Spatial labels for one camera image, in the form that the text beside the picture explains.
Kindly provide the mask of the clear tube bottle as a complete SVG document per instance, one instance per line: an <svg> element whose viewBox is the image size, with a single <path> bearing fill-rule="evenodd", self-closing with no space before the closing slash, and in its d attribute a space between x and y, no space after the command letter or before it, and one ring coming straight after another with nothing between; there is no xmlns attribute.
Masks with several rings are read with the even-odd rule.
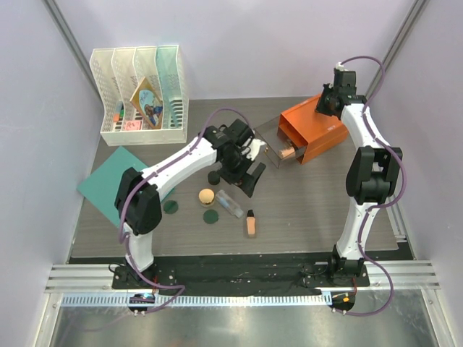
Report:
<svg viewBox="0 0 463 347"><path fill-rule="evenodd" d="M231 215L236 218L241 218L244 215L242 208L233 200L224 190L219 190L216 193L216 200L225 208Z"/></svg>

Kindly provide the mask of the clear drawer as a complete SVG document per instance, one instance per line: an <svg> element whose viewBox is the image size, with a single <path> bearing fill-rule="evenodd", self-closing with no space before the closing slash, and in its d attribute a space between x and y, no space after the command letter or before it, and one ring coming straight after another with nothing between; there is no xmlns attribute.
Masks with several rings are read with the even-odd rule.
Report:
<svg viewBox="0 0 463 347"><path fill-rule="evenodd" d="M275 167L280 168L302 158L305 152L305 146L300 147L296 145L290 138L284 134L284 132L279 128L279 117L275 117L266 123L261 124L255 128L255 135L260 140L267 143L267 149L265 154L275 165ZM297 148L297 154L295 158L290 158L288 160L282 160L279 157L279 151L285 147L295 147Z"/></svg>

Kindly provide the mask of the round BB cream bottle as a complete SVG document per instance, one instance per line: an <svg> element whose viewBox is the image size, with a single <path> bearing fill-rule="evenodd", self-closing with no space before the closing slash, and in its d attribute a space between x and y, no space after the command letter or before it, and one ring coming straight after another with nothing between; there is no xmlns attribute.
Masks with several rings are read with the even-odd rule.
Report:
<svg viewBox="0 0 463 347"><path fill-rule="evenodd" d="M288 160L290 158L295 158L297 154L297 148L295 147L285 147L279 151L279 157L282 160Z"/></svg>

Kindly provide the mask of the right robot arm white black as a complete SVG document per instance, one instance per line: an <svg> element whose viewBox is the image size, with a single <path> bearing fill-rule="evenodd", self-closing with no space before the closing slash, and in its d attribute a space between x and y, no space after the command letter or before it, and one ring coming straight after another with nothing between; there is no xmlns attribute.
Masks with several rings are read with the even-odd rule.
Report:
<svg viewBox="0 0 463 347"><path fill-rule="evenodd" d="M400 170L397 161L403 154L383 138L370 115L367 99L357 94L356 72L343 65L334 68L334 81L323 86L315 110L340 120L356 148L345 184L349 212L326 268L329 281L341 286L362 276L371 226L378 210L396 190Z"/></svg>

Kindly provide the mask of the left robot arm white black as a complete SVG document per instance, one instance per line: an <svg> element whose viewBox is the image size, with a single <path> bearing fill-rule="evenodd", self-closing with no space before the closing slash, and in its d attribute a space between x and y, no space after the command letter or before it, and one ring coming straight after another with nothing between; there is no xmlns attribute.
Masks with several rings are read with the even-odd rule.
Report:
<svg viewBox="0 0 463 347"><path fill-rule="evenodd" d="M249 169L267 144L254 130L237 119L229 126L209 126L190 144L160 163L142 171L133 167L123 174L115 199L119 214L119 240L126 246L129 280L138 288L147 288L154 279L153 231L161 222L162 200L178 184L196 172L220 165L218 175L235 185L248 197L266 166Z"/></svg>

